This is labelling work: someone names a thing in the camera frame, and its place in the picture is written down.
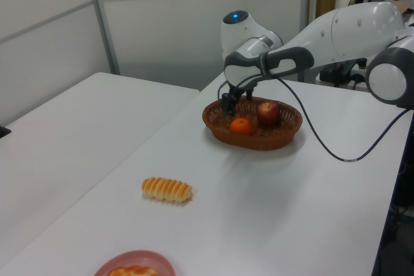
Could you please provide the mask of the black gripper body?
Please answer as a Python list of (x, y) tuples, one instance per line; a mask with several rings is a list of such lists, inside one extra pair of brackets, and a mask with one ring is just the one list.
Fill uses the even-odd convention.
[(232, 85), (231, 83), (228, 83), (229, 85), (229, 93), (231, 95), (243, 95), (246, 94), (246, 90), (250, 88), (255, 88), (257, 86), (257, 83), (249, 83), (247, 86), (236, 86)]

